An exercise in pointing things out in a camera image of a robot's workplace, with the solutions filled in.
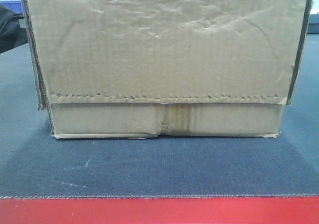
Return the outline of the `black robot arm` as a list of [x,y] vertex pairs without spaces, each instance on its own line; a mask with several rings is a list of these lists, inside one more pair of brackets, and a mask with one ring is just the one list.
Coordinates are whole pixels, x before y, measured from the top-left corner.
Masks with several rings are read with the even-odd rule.
[[22,13],[0,6],[0,52],[4,53],[28,43],[26,28],[20,27]]

